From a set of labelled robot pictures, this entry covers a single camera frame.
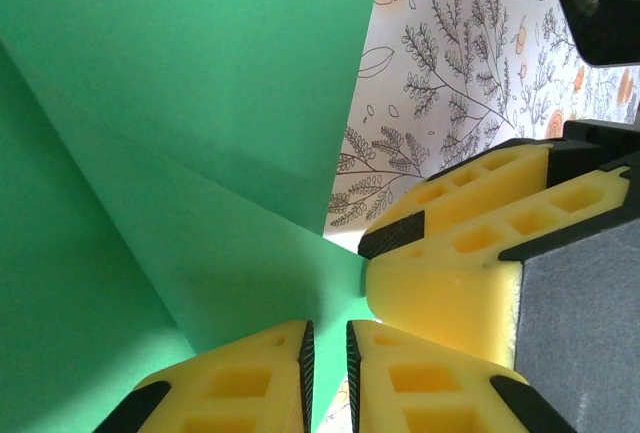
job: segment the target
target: gray fabric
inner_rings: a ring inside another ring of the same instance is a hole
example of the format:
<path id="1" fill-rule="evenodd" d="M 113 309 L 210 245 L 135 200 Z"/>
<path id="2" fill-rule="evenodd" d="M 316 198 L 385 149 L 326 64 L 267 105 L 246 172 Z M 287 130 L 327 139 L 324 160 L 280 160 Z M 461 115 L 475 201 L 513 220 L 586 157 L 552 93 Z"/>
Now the gray fabric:
<path id="1" fill-rule="evenodd" d="M 640 220 L 527 260 L 516 370 L 579 432 L 640 431 Z"/>

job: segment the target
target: green paper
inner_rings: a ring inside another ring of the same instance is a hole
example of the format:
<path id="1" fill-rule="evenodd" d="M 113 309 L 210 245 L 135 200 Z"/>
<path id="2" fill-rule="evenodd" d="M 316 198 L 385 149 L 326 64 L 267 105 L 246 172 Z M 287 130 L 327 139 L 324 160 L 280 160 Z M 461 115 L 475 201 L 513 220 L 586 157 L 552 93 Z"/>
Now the green paper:
<path id="1" fill-rule="evenodd" d="M 197 353 L 313 320 L 317 426 L 346 371 L 346 322 L 371 317 L 366 260 L 87 120 L 55 90 L 34 90 Z"/>
<path id="2" fill-rule="evenodd" d="M 0 46 L 0 431 L 89 431 L 193 350 Z"/>
<path id="3" fill-rule="evenodd" d="M 0 4 L 21 70 L 322 234 L 373 0 Z"/>

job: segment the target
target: floral wallpaper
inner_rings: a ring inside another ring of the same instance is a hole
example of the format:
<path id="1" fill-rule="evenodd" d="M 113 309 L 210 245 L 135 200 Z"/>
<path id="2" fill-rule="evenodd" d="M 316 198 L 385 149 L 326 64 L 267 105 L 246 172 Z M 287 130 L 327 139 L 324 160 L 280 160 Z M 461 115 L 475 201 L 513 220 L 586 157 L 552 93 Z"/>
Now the floral wallpaper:
<path id="1" fill-rule="evenodd" d="M 325 236 L 355 250 L 413 184 L 566 120 L 628 122 L 640 68 L 578 56 L 558 0 L 375 0 Z M 319 431 L 351 431 L 343 385 Z"/>

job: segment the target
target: green panel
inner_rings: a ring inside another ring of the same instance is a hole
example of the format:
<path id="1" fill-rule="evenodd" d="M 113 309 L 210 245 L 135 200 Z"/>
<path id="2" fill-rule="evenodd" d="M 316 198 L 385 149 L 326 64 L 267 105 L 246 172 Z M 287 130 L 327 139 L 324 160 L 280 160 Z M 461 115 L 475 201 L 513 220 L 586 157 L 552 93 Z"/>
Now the green panel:
<path id="1" fill-rule="evenodd" d="M 0 4 L 0 37 L 21 69 L 322 232 L 373 0 Z"/>
<path id="2" fill-rule="evenodd" d="M 193 354 L 0 46 L 0 431 L 90 431 Z"/>
<path id="3" fill-rule="evenodd" d="M 314 424 L 346 368 L 345 327 L 371 313 L 366 260 L 34 91 L 197 352 L 292 319 L 316 326 Z"/>

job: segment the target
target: green cardboard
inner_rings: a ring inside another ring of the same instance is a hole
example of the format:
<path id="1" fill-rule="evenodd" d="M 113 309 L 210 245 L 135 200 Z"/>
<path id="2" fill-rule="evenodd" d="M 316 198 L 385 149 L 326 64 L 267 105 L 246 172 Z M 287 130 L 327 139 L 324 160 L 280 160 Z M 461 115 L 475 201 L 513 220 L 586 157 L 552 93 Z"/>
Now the green cardboard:
<path id="1" fill-rule="evenodd" d="M 0 47 L 0 431 L 90 431 L 193 350 Z"/>
<path id="2" fill-rule="evenodd" d="M 373 0 L 0 0 L 21 70 L 322 234 Z"/>
<path id="3" fill-rule="evenodd" d="M 346 371 L 347 320 L 372 317 L 361 294 L 366 260 L 33 86 L 197 353 L 284 321 L 314 322 L 317 426 Z"/>

